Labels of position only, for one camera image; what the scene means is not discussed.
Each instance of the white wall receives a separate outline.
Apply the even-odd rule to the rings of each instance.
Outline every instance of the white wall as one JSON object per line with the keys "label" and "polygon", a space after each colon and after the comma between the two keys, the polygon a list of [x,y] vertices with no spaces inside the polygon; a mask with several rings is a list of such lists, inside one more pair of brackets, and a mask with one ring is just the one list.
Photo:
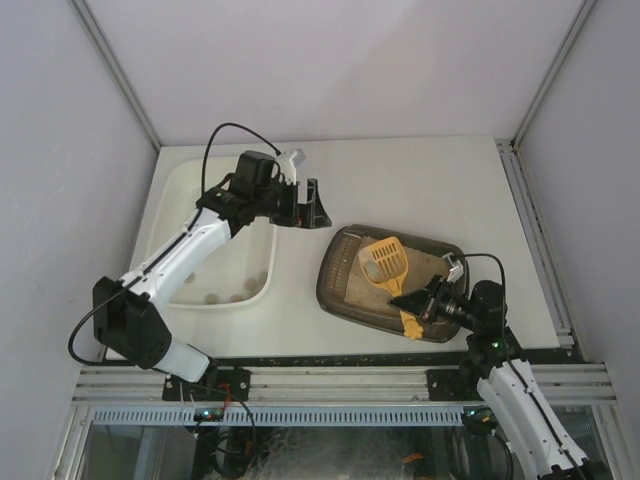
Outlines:
{"label": "white wall", "polygon": [[3,2],[0,64],[0,477],[41,479],[79,372],[67,338],[123,272],[155,155],[66,2]]}
{"label": "white wall", "polygon": [[523,158],[587,347],[640,431],[640,2],[600,2]]}
{"label": "white wall", "polygon": [[89,3],[164,143],[198,145],[223,121],[293,141],[511,136],[581,0]]}

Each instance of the brown plastic tray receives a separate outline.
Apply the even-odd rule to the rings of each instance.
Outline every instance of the brown plastic tray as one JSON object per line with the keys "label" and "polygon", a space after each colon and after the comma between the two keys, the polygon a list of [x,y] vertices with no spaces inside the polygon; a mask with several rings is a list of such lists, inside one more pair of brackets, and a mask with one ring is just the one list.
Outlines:
{"label": "brown plastic tray", "polygon": [[[356,306],[345,301],[351,266],[355,256],[360,251],[362,239],[371,237],[376,240],[382,240],[391,236],[398,237],[405,247],[436,257],[442,257],[449,252],[453,252],[454,255],[462,255],[463,253],[460,248],[450,243],[394,232],[384,228],[350,225],[340,229],[331,239],[320,266],[316,297],[320,307],[325,312],[360,325],[382,330],[383,332],[404,336],[404,328],[399,312],[381,312]],[[469,289],[468,272],[468,267],[465,263],[465,274],[455,284],[455,289],[458,293],[466,293]],[[445,343],[451,340],[459,329],[459,326],[448,320],[437,318],[435,322],[427,325],[422,340]]]}

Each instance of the yellow plastic scoop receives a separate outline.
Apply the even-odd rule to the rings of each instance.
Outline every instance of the yellow plastic scoop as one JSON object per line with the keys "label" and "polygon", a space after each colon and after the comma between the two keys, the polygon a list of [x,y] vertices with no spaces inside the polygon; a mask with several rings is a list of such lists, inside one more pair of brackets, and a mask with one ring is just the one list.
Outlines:
{"label": "yellow plastic scoop", "polygon": [[[402,284],[409,273],[409,262],[404,247],[396,237],[385,238],[358,252],[360,268],[374,287],[388,291],[391,296],[402,295]],[[400,312],[404,336],[411,340],[422,338],[424,328],[413,315]]]}

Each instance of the litter tray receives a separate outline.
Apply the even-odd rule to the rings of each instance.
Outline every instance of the litter tray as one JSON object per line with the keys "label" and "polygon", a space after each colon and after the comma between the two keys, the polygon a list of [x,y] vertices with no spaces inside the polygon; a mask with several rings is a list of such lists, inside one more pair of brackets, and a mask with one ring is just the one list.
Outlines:
{"label": "litter tray", "polygon": [[[383,238],[398,237],[409,259],[409,274],[403,292],[409,293],[424,287],[435,274],[447,276],[447,266],[442,260],[446,253],[462,255],[455,245],[427,238],[393,232],[366,225],[350,225],[338,231],[331,240],[322,260],[316,296],[320,307],[332,315],[367,327],[404,336],[404,328],[398,310],[387,305],[389,294],[372,287],[364,278],[358,263],[358,252]],[[469,289],[468,267],[455,284],[456,292]],[[422,340],[444,343],[451,340],[459,326],[437,318],[425,327]]]}

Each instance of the white plastic tub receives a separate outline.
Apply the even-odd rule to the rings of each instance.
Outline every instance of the white plastic tub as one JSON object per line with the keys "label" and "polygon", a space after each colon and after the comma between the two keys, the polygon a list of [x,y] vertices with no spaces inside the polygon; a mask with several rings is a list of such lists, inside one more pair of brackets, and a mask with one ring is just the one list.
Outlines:
{"label": "white plastic tub", "polygon": [[[237,161],[237,156],[210,157],[207,163],[207,186],[215,185],[224,175],[233,172]],[[200,196],[201,168],[202,159],[194,159],[180,165],[169,175],[147,243],[147,258],[182,227],[195,208]],[[271,225],[266,218],[256,219],[244,227],[233,241],[213,252],[178,289],[169,305],[176,308],[221,309],[255,302],[265,294],[271,281],[275,245],[275,225]],[[258,283],[253,291],[245,288],[250,279]],[[217,302],[211,304],[214,296]],[[243,300],[234,302],[233,296],[241,296]]]}

